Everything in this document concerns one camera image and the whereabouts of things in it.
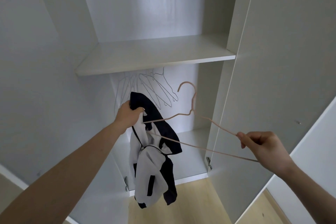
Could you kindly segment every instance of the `hand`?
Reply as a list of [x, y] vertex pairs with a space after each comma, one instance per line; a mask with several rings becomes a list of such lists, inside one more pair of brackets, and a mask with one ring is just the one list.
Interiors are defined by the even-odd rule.
[[241, 148], [247, 146], [260, 164], [282, 178], [295, 163], [289, 156], [280, 139], [273, 132], [238, 132]]
[[118, 129], [122, 132], [121, 134], [125, 133], [126, 129], [136, 124], [139, 119], [140, 113], [142, 113], [145, 109], [142, 107], [138, 107], [135, 110], [132, 110], [129, 107], [129, 100], [126, 101], [121, 105], [118, 110], [117, 116], [113, 124], [116, 125]]

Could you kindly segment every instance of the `black and white hoodie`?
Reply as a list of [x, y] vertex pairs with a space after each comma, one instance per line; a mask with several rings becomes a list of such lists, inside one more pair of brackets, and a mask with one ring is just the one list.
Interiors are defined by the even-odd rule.
[[174, 130], [166, 121], [143, 124], [150, 120], [162, 119], [161, 114], [144, 94], [131, 92], [130, 107], [145, 108], [137, 123], [132, 127], [130, 139], [130, 173], [135, 181], [135, 199], [141, 208], [156, 203], [162, 196], [170, 205], [175, 202], [173, 163], [167, 155], [182, 152], [181, 145], [167, 139], [152, 136], [151, 133], [179, 141]]

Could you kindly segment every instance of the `open wardrobe door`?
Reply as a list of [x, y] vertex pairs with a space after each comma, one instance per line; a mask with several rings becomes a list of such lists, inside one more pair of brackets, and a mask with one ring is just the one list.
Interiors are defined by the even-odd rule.
[[[221, 96], [221, 126], [273, 131], [293, 150], [336, 95], [334, 1], [250, 1], [229, 91]], [[214, 150], [254, 158], [222, 130]], [[211, 166], [208, 175], [235, 223], [272, 174], [259, 163], [216, 153]]]

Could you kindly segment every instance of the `wooden floor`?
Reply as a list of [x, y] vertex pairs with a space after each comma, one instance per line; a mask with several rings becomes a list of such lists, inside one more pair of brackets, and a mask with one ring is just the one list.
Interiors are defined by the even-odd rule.
[[[176, 186], [177, 200], [163, 197], [141, 209], [130, 197], [128, 224], [232, 224], [209, 178]], [[268, 191], [264, 191], [237, 224], [289, 224]]]

